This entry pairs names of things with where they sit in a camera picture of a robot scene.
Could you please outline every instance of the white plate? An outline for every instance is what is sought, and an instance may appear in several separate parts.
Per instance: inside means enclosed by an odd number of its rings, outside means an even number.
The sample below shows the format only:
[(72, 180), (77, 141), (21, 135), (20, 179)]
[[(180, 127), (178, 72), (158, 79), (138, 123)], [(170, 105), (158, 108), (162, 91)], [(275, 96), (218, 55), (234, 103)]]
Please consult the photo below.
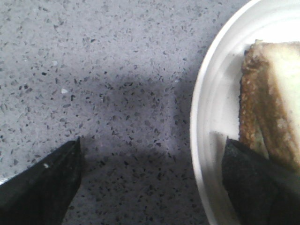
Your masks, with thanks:
[(241, 64), (261, 39), (300, 41), (300, 0), (252, 0), (222, 28), (202, 63), (191, 109), (195, 177), (211, 225), (239, 225), (225, 192), (220, 162), (227, 137), (238, 139)]

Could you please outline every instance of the granite countertop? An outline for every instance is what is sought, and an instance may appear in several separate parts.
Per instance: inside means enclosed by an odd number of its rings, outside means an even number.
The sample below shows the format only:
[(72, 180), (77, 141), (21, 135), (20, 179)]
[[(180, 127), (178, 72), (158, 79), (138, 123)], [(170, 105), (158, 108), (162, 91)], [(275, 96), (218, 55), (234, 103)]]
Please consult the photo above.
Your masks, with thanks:
[(247, 0), (3, 0), (0, 180), (81, 137), (64, 225), (207, 224), (189, 147), (203, 57)]

